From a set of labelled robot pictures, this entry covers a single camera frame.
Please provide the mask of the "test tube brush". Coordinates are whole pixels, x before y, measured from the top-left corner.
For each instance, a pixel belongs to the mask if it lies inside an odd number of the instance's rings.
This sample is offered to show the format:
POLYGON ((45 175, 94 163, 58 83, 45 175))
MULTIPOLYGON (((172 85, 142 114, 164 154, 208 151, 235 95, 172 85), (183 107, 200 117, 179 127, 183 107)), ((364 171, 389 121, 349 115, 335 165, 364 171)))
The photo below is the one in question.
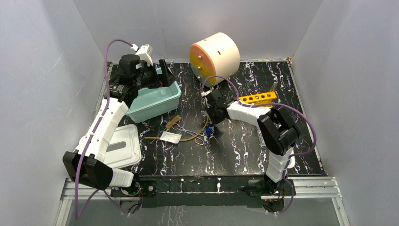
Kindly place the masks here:
POLYGON ((174 118, 172 118, 165 126, 166 129, 170 129, 172 128, 175 124, 177 124, 180 120, 182 119, 182 117, 180 115, 175 116, 174 118))

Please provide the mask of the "large glass test tube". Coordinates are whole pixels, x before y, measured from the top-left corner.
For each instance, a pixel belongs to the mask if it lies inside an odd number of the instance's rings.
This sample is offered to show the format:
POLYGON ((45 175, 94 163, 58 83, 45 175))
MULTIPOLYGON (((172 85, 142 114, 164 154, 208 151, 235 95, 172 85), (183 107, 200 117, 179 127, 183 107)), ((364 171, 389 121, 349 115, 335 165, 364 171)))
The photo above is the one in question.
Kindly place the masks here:
POLYGON ((275 92, 276 87, 277 87, 277 82, 274 82, 272 87, 271 87, 271 89, 270 89, 270 92, 275 92))

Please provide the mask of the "tan rubber tube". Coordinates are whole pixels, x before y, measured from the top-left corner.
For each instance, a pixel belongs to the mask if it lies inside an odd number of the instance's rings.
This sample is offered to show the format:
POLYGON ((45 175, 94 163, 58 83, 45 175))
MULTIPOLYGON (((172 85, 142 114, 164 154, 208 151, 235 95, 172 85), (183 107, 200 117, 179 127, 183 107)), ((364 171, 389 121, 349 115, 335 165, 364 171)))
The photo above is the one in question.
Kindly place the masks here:
POLYGON ((181 127, 180 125, 178 125, 179 121, 182 119, 181 116, 176 116, 173 119, 171 119, 170 121, 168 121, 165 125, 165 128, 163 130, 161 130, 159 132, 159 134, 155 137, 144 137, 144 139, 151 139, 151 140, 163 140, 163 141, 167 141, 170 143, 174 143, 174 144, 178 144, 179 142, 187 142, 187 141, 191 141, 194 139, 199 139, 199 137, 204 137, 205 135, 203 134, 203 132, 205 131, 205 128, 207 127, 208 123, 210 122, 210 118, 207 116, 206 117, 206 121, 204 126, 202 127, 201 131, 199 132, 193 132, 191 130, 187 130, 183 127, 181 127), (174 129, 177 131, 180 131, 181 133, 186 133, 188 135, 190 135, 190 137, 188 138, 183 138, 182 134, 176 134, 176 133, 172 133, 172 132, 168 132, 168 130, 170 129, 174 129))

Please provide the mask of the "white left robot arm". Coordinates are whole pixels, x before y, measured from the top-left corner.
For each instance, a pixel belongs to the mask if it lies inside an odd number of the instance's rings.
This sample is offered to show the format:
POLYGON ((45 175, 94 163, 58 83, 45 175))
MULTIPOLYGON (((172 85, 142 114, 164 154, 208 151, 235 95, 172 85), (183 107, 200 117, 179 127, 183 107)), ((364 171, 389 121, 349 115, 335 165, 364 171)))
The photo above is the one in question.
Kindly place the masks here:
POLYGON ((105 190, 122 187, 129 196, 140 192, 137 176, 122 169, 115 169, 104 163, 106 150, 119 121, 139 96, 142 89, 161 89, 174 85, 175 76, 164 59, 156 68, 138 54, 123 55, 118 70, 106 77, 106 97, 91 124, 87 134, 72 152, 65 152, 63 163, 75 185, 80 184, 105 190))

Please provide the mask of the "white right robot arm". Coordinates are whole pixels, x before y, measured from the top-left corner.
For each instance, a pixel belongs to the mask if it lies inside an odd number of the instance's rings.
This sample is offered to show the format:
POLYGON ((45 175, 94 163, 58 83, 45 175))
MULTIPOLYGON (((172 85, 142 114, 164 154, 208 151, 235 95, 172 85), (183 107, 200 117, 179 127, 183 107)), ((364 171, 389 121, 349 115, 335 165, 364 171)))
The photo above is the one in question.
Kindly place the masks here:
POLYGON ((201 92, 205 99, 205 111, 213 124, 226 119, 239 120, 256 126, 270 151, 270 160, 265 175, 265 190, 277 195, 283 190, 285 168, 289 155, 301 132, 284 107, 255 107, 239 100, 224 97, 218 89, 201 92))

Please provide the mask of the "teal plastic bin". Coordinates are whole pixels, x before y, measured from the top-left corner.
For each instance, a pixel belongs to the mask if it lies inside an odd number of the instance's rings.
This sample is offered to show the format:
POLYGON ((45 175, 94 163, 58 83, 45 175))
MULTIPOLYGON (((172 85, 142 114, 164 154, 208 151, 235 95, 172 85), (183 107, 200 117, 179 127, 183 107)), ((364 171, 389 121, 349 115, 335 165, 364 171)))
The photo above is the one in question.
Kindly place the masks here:
POLYGON ((155 89, 128 88, 126 94, 127 110, 125 115, 135 123, 154 118, 156 116, 175 110, 179 106, 181 96, 179 84, 174 81, 170 86, 155 89))

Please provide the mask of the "metal crucible tongs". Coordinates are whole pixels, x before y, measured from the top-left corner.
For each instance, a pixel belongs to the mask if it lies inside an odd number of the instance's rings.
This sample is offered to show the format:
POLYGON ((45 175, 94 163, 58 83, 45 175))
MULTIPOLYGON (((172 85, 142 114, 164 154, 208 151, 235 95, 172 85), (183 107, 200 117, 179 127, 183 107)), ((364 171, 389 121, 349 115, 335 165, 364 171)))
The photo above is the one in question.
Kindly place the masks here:
POLYGON ((206 137, 207 137, 207 135, 205 135, 206 126, 207 125, 205 125, 199 132, 194 132, 194 131, 185 129, 180 125, 175 125, 172 127, 172 129, 189 135, 188 138, 181 138, 180 142, 194 141, 194 143, 196 143, 197 145, 203 146, 203 145, 205 145, 205 141, 206 141, 206 137))

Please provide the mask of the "yellow test tube rack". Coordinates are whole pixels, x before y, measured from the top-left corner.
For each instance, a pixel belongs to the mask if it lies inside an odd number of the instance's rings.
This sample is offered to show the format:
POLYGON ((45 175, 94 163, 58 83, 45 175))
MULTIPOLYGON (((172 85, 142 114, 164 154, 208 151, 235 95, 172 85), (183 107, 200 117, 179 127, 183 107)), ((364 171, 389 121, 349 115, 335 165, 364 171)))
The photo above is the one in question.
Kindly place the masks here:
POLYGON ((277 94, 275 93, 275 91, 239 97, 239 100, 242 103, 248 105, 262 106, 262 107, 272 107, 271 105, 266 105, 266 104, 271 103, 275 99, 277 99, 277 94))

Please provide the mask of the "round drawer cabinet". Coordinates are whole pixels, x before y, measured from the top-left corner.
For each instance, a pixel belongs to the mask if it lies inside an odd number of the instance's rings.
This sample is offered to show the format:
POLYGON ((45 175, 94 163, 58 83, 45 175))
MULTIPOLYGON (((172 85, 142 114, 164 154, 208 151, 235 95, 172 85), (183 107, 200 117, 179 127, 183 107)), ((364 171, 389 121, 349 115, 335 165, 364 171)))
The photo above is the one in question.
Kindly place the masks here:
POLYGON ((210 88, 238 71, 240 54, 235 42, 218 32, 192 44, 189 60, 197 79, 210 88))

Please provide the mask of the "white sachet packet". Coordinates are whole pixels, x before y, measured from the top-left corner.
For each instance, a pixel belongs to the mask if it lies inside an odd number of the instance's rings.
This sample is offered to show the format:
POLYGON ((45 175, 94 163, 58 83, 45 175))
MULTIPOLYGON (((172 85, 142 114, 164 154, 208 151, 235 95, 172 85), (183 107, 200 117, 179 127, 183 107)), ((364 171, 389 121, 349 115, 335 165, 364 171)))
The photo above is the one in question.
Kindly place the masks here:
POLYGON ((159 140, 165 141, 165 142, 170 142, 173 144, 178 144, 181 140, 182 135, 181 134, 176 134, 176 133, 172 133, 172 132, 167 132, 164 131, 159 140))

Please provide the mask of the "clear acrylic tube rack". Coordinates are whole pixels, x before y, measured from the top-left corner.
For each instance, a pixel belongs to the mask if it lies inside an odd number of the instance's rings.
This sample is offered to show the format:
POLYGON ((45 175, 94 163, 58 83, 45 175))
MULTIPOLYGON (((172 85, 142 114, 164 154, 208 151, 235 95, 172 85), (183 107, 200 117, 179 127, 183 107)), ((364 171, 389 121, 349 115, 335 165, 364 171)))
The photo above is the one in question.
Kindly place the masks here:
POLYGON ((260 147, 266 147, 264 138, 259 130, 257 131, 257 135, 258 135, 260 147))

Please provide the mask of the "white bin lid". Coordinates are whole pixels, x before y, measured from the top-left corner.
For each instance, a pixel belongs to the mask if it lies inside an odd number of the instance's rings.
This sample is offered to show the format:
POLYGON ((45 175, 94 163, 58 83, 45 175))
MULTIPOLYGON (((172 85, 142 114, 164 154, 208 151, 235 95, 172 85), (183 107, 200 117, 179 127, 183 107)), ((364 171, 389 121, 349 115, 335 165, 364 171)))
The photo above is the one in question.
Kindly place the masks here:
POLYGON ((111 168, 136 165, 142 159, 139 134, 134 124, 116 128, 107 147, 104 164, 111 168))

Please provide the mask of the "blue correction tape package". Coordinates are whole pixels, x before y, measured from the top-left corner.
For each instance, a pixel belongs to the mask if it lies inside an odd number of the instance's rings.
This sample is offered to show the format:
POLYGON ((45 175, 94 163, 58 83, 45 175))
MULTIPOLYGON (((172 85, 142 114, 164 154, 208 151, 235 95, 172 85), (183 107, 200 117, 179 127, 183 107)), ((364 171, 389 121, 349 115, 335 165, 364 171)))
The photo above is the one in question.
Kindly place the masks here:
POLYGON ((288 164, 287 168, 288 168, 288 169, 291 169, 291 168, 293 168, 294 166, 295 166, 295 157, 292 156, 292 157, 290 158, 290 160, 289 160, 289 164, 288 164))

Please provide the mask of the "aluminium table frame rail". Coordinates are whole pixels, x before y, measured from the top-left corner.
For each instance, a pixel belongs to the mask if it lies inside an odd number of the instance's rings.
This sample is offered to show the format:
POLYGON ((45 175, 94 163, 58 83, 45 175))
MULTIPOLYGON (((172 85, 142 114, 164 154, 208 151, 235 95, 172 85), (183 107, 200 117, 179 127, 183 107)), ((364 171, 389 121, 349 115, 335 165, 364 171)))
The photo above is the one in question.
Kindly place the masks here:
POLYGON ((143 176, 139 188, 145 197, 161 194, 238 194, 272 198, 341 198, 342 194, 334 177, 293 177, 273 193, 261 186, 261 176, 143 176))

